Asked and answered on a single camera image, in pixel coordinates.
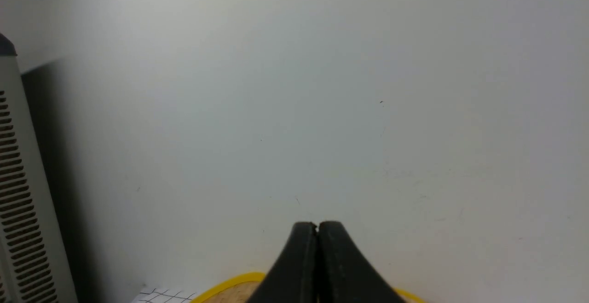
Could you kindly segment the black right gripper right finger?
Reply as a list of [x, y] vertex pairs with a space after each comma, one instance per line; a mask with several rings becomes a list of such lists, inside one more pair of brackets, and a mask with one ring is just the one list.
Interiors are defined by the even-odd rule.
[[404, 303], [338, 221], [318, 227], [320, 303]]

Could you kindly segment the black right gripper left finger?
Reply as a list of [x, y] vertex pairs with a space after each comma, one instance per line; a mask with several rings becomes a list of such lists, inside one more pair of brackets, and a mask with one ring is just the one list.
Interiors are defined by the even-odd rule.
[[315, 303], [317, 226], [296, 222], [270, 271], [249, 297], [249, 303]]

